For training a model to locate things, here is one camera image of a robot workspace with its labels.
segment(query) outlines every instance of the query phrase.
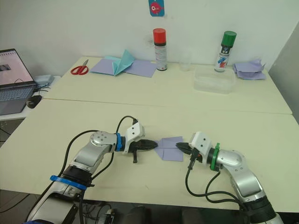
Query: laptop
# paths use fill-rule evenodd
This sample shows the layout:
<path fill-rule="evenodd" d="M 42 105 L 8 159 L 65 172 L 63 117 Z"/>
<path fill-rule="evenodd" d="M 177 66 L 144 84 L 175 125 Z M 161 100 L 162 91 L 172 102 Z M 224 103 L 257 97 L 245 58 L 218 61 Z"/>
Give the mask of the laptop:
<path fill-rule="evenodd" d="M 17 51 L 0 50 L 0 115 L 22 112 L 35 87 Z"/>

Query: computer mouse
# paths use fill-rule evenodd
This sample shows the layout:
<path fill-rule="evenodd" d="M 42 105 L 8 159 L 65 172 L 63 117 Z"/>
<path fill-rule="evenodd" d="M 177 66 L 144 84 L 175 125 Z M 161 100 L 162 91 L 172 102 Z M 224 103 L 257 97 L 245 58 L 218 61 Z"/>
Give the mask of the computer mouse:
<path fill-rule="evenodd" d="M 32 96 L 27 100 L 26 105 L 27 105 L 27 107 L 33 109 L 41 101 L 41 99 L 42 99 L 42 96 L 39 96 L 39 95 Z"/>

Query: laptop keyboard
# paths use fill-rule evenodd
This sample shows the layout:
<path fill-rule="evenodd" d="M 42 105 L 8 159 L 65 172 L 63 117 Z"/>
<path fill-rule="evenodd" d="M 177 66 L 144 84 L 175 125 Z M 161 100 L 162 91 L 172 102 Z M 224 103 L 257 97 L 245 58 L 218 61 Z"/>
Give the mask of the laptop keyboard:
<path fill-rule="evenodd" d="M 25 99 L 29 96 L 31 90 L 32 87 L 0 91 L 0 102 L 14 99 Z"/>

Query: red cap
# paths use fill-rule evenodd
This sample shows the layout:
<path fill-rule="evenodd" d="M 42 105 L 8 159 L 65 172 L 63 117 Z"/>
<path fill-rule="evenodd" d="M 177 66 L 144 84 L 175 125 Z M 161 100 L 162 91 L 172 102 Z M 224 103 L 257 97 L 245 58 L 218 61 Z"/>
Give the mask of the red cap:
<path fill-rule="evenodd" d="M 154 42 L 166 43 L 166 30 L 162 28 L 154 29 Z"/>

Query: red scissors handle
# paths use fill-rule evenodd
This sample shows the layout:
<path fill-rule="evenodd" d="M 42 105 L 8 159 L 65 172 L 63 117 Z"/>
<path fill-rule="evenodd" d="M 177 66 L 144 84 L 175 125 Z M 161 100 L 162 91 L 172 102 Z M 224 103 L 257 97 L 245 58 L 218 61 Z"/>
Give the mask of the red scissors handle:
<path fill-rule="evenodd" d="M 78 66 L 78 67 L 76 67 L 76 68 L 73 68 L 72 70 L 71 70 L 71 74 L 73 74 L 73 75 L 85 75 L 86 73 L 88 73 L 88 71 L 89 71 L 89 69 L 88 69 L 88 67 L 87 66 Z"/>

